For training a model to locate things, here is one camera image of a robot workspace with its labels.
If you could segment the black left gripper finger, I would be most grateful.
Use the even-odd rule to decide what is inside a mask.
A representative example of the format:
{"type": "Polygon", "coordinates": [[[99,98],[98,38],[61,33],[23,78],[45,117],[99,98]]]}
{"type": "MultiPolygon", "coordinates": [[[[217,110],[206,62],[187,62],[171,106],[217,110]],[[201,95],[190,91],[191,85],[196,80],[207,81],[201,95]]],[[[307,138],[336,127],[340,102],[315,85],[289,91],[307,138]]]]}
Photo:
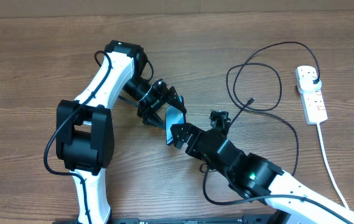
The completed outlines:
{"type": "Polygon", "coordinates": [[[183,114],[187,112],[184,104],[180,101],[179,95],[177,94],[174,86],[171,86],[169,88],[169,91],[167,93],[167,103],[181,111],[183,114]]]}
{"type": "Polygon", "coordinates": [[[156,112],[146,112],[142,114],[142,123],[157,128],[165,129],[165,122],[156,112]]]}

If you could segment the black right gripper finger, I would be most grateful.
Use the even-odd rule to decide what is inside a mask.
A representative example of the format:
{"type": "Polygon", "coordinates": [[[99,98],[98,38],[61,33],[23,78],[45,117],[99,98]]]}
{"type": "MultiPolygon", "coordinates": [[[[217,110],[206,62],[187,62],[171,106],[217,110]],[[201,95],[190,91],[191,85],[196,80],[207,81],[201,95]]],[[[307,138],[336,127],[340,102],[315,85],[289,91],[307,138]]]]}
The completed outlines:
{"type": "Polygon", "coordinates": [[[171,134],[173,137],[174,147],[177,149],[181,149],[182,146],[188,142],[190,138],[190,128],[192,125],[190,123],[184,124],[173,124],[171,126],[171,134]]]}
{"type": "Polygon", "coordinates": [[[213,129],[229,129],[231,119],[229,118],[229,112],[227,111],[215,111],[210,113],[210,126],[213,129]]]}

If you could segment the Samsung Galaxy smartphone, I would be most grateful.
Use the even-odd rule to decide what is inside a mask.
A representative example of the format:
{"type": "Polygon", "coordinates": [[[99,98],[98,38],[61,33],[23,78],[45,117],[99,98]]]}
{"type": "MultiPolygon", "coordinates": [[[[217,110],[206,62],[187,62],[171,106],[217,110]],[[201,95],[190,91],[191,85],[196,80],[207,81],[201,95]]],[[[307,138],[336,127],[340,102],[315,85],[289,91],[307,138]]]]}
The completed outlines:
{"type": "Polygon", "coordinates": [[[173,144],[173,137],[171,133],[171,126],[173,124],[185,123],[185,114],[175,108],[174,106],[168,106],[165,111],[165,130],[166,130],[166,144],[168,146],[173,144]]]}

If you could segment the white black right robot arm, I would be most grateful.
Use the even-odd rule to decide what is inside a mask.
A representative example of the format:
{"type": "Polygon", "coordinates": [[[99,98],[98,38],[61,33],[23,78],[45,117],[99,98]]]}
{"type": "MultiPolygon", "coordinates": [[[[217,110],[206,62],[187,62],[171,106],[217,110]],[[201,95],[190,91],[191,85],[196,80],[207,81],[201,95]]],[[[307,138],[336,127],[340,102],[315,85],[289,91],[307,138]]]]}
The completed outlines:
{"type": "Polygon", "coordinates": [[[226,111],[213,111],[212,127],[204,131],[185,122],[178,112],[166,117],[173,144],[207,164],[227,181],[241,198],[238,204],[259,201],[279,211],[277,223],[354,223],[351,211],[300,183],[271,161],[245,154],[228,138],[230,119],[226,111]]]}

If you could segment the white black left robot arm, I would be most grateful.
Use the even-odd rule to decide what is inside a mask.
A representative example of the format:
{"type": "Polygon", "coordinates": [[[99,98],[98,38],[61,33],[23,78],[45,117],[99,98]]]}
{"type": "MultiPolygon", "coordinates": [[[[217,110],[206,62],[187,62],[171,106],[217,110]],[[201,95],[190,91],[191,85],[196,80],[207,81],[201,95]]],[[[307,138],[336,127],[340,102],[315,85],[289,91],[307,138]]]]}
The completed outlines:
{"type": "Polygon", "coordinates": [[[114,153],[111,110],[122,91],[132,97],[143,124],[165,129],[167,145],[174,141],[171,126],[186,122],[184,99],[175,88],[142,77],[150,61],[140,45],[112,40],[101,54],[100,69],[86,89],[58,104],[56,130],[49,140],[64,162],[62,174],[75,183],[80,212],[74,223],[111,223],[105,177],[114,153]]]}

